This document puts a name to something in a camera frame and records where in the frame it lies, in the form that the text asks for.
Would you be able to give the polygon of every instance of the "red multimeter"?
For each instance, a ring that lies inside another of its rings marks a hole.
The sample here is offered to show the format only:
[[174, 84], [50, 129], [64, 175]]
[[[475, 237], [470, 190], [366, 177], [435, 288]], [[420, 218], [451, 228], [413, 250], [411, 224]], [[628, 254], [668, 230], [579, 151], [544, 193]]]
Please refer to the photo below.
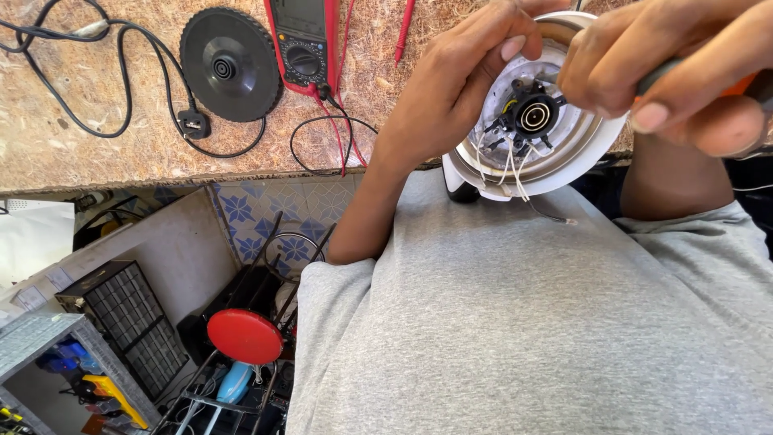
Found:
[[287, 89], [309, 97], [337, 89], [340, 0], [264, 0], [279, 72]]

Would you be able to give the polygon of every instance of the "person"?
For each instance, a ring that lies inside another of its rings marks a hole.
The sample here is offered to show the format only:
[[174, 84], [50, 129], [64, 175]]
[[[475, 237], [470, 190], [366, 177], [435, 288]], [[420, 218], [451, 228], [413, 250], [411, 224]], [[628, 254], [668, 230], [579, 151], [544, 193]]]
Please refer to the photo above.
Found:
[[[773, 0], [642, 0], [572, 42], [559, 85], [638, 134], [607, 220], [569, 187], [450, 202], [441, 170], [530, 18], [495, 0], [429, 42], [380, 130], [328, 262], [298, 292], [287, 433], [773, 433], [773, 263], [718, 156], [765, 122], [717, 100], [773, 67]], [[634, 103], [637, 80], [686, 60]]]

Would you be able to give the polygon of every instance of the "speckled countertop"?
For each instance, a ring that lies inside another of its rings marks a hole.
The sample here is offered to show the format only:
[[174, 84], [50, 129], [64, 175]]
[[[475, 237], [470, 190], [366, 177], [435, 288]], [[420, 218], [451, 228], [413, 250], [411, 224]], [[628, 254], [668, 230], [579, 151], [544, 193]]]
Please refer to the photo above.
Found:
[[[408, 47], [399, 68], [393, 65], [394, 44], [405, 0], [360, 0], [356, 3], [349, 49], [342, 78], [342, 95], [351, 116], [377, 128], [413, 69], [425, 43], [452, 27], [487, 0], [420, 0], [416, 4]], [[583, 10], [600, 13], [630, 0], [588, 0]], [[17, 24], [32, 23], [44, 0], [5, 0], [0, 17]], [[150, 29], [178, 54], [179, 37], [188, 19], [200, 9], [225, 5], [240, 9], [267, 26], [263, 2], [246, 0], [100, 0], [111, 18], [128, 19]], [[349, 1], [341, 5], [345, 17]], [[97, 13], [79, 2], [62, 2], [49, 14], [46, 27], [63, 31], [96, 21]], [[3, 29], [0, 38], [12, 41]], [[98, 43], [37, 39], [30, 51], [53, 86], [91, 128], [115, 131], [123, 121], [126, 102], [115, 49], [116, 32]], [[263, 176], [291, 176], [301, 168], [288, 150], [298, 123], [322, 115], [307, 97], [285, 91], [267, 117], [267, 130], [258, 146], [234, 159], [213, 159], [189, 148], [172, 125], [166, 109], [164, 82], [155, 54], [137, 32], [124, 41], [134, 110], [131, 124], [116, 139], [88, 135], [67, 117], [20, 54], [0, 53], [0, 194], [75, 190], [84, 187], [138, 187], [169, 183], [200, 183]], [[185, 104], [180, 79], [172, 74], [175, 109]], [[213, 134], [198, 141], [204, 149], [225, 153], [242, 149], [259, 130], [257, 122], [238, 124], [212, 117]], [[370, 155], [372, 133], [355, 127], [363, 154]], [[612, 151], [630, 147], [624, 132]], [[319, 122], [297, 137], [296, 152], [307, 166], [340, 166], [337, 142], [327, 122]]]

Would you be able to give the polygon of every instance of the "hand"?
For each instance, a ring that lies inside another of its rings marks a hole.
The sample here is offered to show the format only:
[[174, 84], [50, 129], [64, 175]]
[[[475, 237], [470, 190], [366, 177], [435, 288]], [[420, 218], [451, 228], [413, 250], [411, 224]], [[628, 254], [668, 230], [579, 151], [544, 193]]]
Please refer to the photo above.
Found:
[[[766, 116], [745, 96], [719, 98], [773, 67], [773, 0], [642, 0], [603, 16], [572, 41], [558, 86], [605, 117], [631, 109], [634, 130], [729, 156], [765, 139]], [[670, 57], [686, 59], [634, 103], [636, 83]]]
[[494, 0], [434, 37], [376, 140], [373, 161], [407, 174], [456, 147], [472, 130], [483, 101], [518, 52], [542, 53], [530, 15], [565, 9], [569, 0]]

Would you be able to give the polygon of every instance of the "red test lead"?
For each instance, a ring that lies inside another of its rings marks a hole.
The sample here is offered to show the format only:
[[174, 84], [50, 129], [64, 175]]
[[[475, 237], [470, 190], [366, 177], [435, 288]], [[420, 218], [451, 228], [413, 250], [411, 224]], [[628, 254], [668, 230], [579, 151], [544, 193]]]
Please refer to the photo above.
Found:
[[397, 68], [397, 64], [403, 57], [403, 50], [405, 50], [405, 38], [408, 36], [408, 27], [410, 27], [410, 17], [414, 14], [414, 3], [416, 0], [406, 0], [405, 13], [403, 14], [403, 25], [400, 27], [400, 38], [397, 39], [397, 49], [394, 51], [394, 67]]

